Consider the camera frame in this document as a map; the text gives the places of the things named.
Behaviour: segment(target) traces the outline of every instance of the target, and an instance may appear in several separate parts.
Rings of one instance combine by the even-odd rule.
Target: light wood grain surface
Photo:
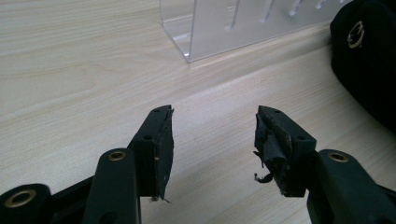
[[[175,157],[165,197],[142,198],[143,223],[310,223],[255,149],[259,105],[354,156],[396,190],[396,137],[330,67],[328,24],[194,63],[161,27],[158,0],[0,1],[0,192],[56,193],[126,147],[149,111],[172,105]]]

